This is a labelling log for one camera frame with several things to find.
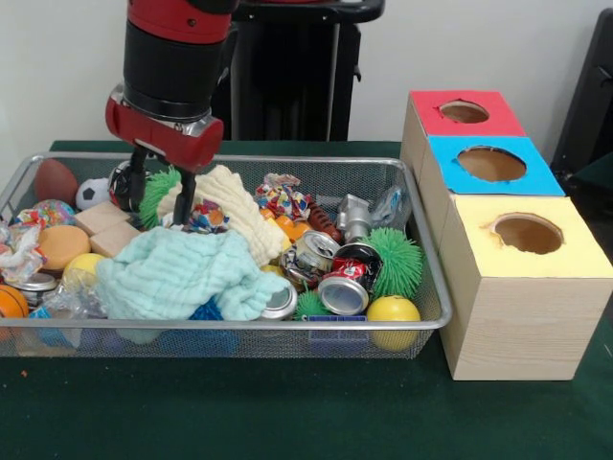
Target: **wooden block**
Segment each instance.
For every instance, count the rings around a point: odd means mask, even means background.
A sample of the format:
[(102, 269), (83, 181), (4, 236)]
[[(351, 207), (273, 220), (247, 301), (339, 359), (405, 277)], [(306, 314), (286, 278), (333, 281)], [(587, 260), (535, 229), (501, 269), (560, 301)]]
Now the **wooden block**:
[(89, 239), (92, 252), (115, 257), (141, 233), (127, 222), (120, 222)]
[(613, 290), (613, 267), (565, 197), (455, 195), (441, 261), (455, 380), (570, 380)]
[(75, 215), (77, 227), (85, 231), (90, 237), (129, 219), (128, 213), (125, 213), (110, 201), (98, 204)]

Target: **spiky ball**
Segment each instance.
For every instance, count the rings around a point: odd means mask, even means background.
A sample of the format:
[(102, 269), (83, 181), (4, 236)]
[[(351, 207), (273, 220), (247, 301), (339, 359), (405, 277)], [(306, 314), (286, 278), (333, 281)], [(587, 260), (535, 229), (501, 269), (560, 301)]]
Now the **spiky ball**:
[(326, 309), (317, 292), (308, 290), (298, 296), (298, 308), (294, 313), (294, 321), (307, 321), (309, 316), (328, 314), (332, 313)]
[(181, 173), (173, 167), (170, 167), (167, 172), (158, 172), (147, 180), (145, 197), (139, 209), (139, 216), (146, 229), (151, 229), (159, 223), (157, 207), (162, 198), (168, 195), (170, 189), (178, 184), (180, 180)]
[(377, 228), (362, 241), (372, 246), (383, 260), (375, 283), (374, 300), (388, 295), (412, 299), (421, 283), (421, 248), (394, 228)]

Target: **black stand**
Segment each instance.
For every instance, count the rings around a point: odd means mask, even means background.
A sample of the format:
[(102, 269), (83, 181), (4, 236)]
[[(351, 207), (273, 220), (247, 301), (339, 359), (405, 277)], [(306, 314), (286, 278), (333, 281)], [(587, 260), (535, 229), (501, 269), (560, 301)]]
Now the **black stand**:
[(347, 140), (361, 33), (384, 0), (242, 2), (231, 78), (213, 112), (234, 140)]

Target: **light blue towel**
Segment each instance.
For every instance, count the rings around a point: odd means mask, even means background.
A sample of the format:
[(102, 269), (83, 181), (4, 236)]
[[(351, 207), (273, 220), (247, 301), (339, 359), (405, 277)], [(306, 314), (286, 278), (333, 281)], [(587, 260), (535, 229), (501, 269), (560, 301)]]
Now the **light blue towel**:
[(215, 297), (224, 319), (253, 320), (289, 286), (262, 272), (234, 231), (198, 235), (156, 227), (99, 262), (97, 273), (109, 319), (188, 319)]

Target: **metal basket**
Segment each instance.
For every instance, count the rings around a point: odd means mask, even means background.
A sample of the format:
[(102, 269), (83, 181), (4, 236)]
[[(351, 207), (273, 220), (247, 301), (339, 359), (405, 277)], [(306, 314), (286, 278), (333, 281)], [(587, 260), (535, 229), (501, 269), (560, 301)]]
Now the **metal basket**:
[[(0, 216), (9, 220), (36, 203), (35, 172), (44, 158), (61, 160), (79, 181), (105, 177), (122, 153), (44, 153), (24, 161), (0, 195)], [(423, 279), (414, 302), (421, 322), (233, 322), (1, 319), (2, 357), (359, 357), (413, 358), (434, 330), (451, 318), (451, 306), (441, 267), (430, 238), (415, 180), (395, 159), (293, 158), (264, 156), (216, 157), (209, 169), (224, 164), (253, 191), (270, 172), (292, 173), (303, 181), (301, 191), (314, 196), (333, 213), (343, 196), (353, 194), (374, 203), (393, 185), (406, 195), (393, 222), (407, 229), (424, 250)], [(158, 171), (159, 163), (148, 163)], [(122, 338), (130, 334), (156, 336), (145, 345)], [(375, 343), (412, 341), (408, 349), (390, 352)]]

